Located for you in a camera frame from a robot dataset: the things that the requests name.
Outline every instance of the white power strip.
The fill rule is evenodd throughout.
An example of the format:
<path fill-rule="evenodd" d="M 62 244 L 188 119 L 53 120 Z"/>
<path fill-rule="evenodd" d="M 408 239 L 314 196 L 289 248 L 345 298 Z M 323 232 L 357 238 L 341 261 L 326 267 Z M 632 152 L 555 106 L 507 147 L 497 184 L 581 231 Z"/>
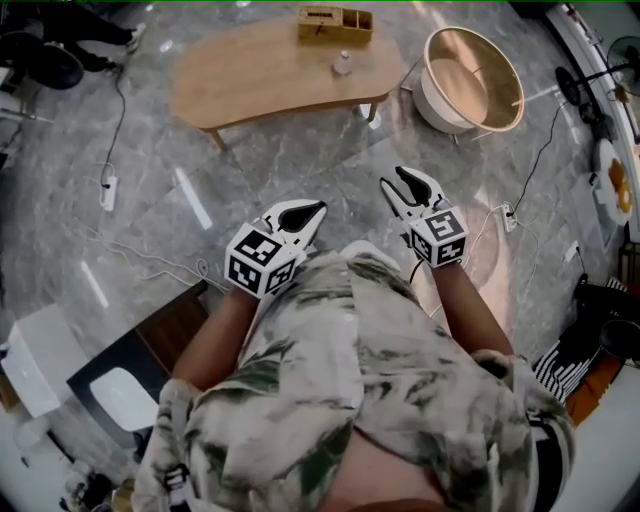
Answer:
<path fill-rule="evenodd" d="M 102 188 L 102 192 L 100 194 L 100 206 L 104 208 L 105 212 L 112 212 L 116 206 L 118 178 L 116 176 L 109 176 L 106 184 L 109 185 L 109 188 Z"/>
<path fill-rule="evenodd" d="M 518 221 L 516 221 L 515 216 L 509 216 L 509 213 L 513 213 L 511 205 L 502 203 L 501 213 L 502 213 L 502 224 L 504 225 L 504 230 L 507 233 L 511 233 L 516 226 L 518 225 Z"/>

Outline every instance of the white laundry basket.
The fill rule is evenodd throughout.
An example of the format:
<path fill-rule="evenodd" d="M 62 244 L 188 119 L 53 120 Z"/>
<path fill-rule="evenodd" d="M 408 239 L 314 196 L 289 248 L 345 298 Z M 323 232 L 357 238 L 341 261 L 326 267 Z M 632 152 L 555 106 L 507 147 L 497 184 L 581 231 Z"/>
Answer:
<path fill-rule="evenodd" d="M 505 55 L 480 34 L 460 27 L 440 29 L 427 40 L 423 61 L 413 99 L 434 128 L 504 132 L 522 119 L 520 79 Z"/>

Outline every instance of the striped cloth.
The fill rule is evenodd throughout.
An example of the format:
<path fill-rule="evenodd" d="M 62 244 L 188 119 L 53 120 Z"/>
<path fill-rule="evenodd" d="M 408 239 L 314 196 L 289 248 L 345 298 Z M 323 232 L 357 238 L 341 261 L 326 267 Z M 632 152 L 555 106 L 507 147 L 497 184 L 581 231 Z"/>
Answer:
<path fill-rule="evenodd" d="M 606 287 L 628 293 L 628 288 L 615 277 L 609 278 Z M 585 343 L 579 326 L 574 324 L 533 365 L 535 376 L 564 404 L 580 386 L 600 350 L 599 343 Z"/>

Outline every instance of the table leg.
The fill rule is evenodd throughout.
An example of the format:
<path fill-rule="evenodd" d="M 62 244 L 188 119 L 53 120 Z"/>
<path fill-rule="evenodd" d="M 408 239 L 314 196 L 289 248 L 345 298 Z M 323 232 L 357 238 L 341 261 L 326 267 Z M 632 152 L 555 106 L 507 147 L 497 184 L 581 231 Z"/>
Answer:
<path fill-rule="evenodd" d="M 220 134 L 218 133 L 218 130 L 214 130 L 209 129 L 207 130 L 207 133 L 209 135 L 211 135 L 211 137 L 213 138 L 213 140 L 216 141 L 216 144 L 218 145 L 218 147 L 220 148 L 220 151 L 226 151 L 227 149 L 229 149 L 227 147 L 227 145 L 224 143 L 224 141 L 222 140 L 222 137 L 220 137 Z"/>
<path fill-rule="evenodd" d="M 376 110 L 378 110 L 378 102 L 372 103 L 369 105 L 369 117 L 367 117 L 367 121 L 371 122 L 376 117 Z"/>

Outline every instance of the shoe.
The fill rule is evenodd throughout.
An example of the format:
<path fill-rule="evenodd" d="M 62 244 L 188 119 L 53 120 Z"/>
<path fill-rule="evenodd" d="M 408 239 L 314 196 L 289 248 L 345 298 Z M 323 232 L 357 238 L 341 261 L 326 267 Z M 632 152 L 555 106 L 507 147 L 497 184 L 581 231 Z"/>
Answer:
<path fill-rule="evenodd" d="M 145 23 L 138 23 L 136 28 L 131 31 L 131 41 L 127 43 L 127 53 L 132 54 L 138 49 L 140 46 L 140 40 L 144 35 L 144 31 L 147 30 L 147 25 Z"/>

